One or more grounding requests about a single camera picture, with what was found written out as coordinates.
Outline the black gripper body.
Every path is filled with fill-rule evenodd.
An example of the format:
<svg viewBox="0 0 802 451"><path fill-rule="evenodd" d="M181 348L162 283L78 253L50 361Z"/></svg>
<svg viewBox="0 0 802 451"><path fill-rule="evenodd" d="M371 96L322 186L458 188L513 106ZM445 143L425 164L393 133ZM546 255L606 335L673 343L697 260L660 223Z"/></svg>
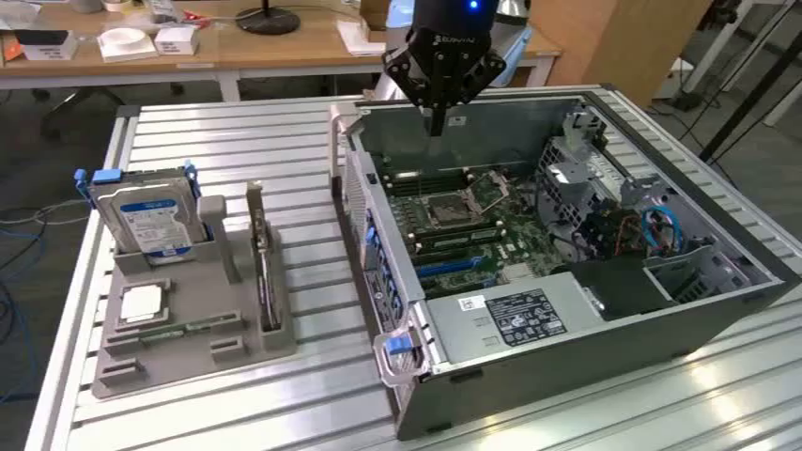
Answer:
<svg viewBox="0 0 802 451"><path fill-rule="evenodd" d="M422 0L415 2L407 49L417 61L477 61L490 50L490 31L500 2Z"/></svg>

